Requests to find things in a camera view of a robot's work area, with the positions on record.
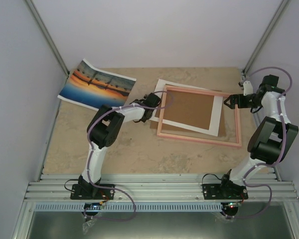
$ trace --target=sunset photo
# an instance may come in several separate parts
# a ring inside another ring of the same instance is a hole
[[[59,98],[91,109],[124,105],[136,79],[94,68],[86,60],[74,70]]]

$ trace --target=gray wall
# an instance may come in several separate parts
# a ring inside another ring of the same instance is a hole
[[[289,119],[299,126],[299,0],[290,3],[251,72],[265,66],[279,66],[291,73],[294,85],[287,95],[285,104]],[[254,87],[269,73],[281,76],[278,86],[286,89],[289,84],[288,78],[276,70],[258,73],[252,79]],[[294,181],[299,194],[299,134],[280,169],[283,179]]]
[[[68,69],[244,67],[281,0],[34,0]]]
[[[21,0],[0,0],[0,239],[42,162],[65,76]]]

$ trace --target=pink frame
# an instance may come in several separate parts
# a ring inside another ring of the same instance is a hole
[[[187,88],[187,87],[168,86],[168,85],[165,85],[164,91],[179,91],[179,92],[187,92],[187,93],[209,95],[209,96],[223,96],[226,98],[231,95],[231,93],[202,90],[202,89],[195,89],[195,88]],[[161,106],[164,107],[165,103],[166,103],[166,94],[163,94]],[[236,142],[235,143],[163,133],[163,132],[161,132],[161,128],[163,125],[163,116],[164,116],[164,109],[160,110],[160,112],[159,112],[159,121],[158,121],[158,127],[157,127],[157,136],[159,136],[159,137],[181,139],[181,140],[200,142],[200,143],[210,143],[210,144],[230,146],[230,147],[241,147],[242,146],[240,114],[239,114],[239,109],[238,109],[237,105],[235,108],[235,125],[236,125]]]

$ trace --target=blue water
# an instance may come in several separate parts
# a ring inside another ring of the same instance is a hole
[[[60,92],[60,95],[69,100],[76,101],[98,109],[103,104],[107,104],[112,107],[117,107],[122,106],[125,103],[124,100],[89,93],[71,84],[66,84]]]

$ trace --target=beige table surface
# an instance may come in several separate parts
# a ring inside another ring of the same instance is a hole
[[[153,92],[159,78],[197,87],[240,93],[236,68],[125,68],[107,71],[136,78],[128,103]],[[43,173],[77,173],[88,154],[86,128],[96,112],[62,102]],[[249,109],[240,110],[242,148],[193,143],[156,136],[150,122],[122,126],[109,148],[102,173],[226,173],[247,153],[256,126]]]

